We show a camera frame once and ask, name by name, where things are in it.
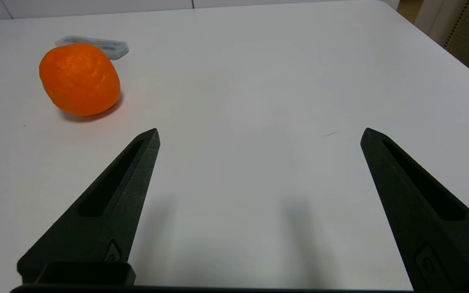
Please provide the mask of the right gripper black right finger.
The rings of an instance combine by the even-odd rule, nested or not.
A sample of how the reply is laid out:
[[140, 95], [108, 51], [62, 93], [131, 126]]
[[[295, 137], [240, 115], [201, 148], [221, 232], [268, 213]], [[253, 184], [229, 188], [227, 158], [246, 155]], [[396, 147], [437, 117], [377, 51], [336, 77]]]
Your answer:
[[383, 133], [361, 149], [415, 292], [469, 292], [469, 208]]

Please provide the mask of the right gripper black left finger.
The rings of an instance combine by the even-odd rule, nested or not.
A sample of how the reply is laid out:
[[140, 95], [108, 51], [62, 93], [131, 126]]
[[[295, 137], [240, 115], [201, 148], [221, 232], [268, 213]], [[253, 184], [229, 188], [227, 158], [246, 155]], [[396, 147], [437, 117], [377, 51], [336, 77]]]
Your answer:
[[55, 262], [127, 262], [159, 148], [157, 129], [136, 136], [21, 257], [22, 281]]

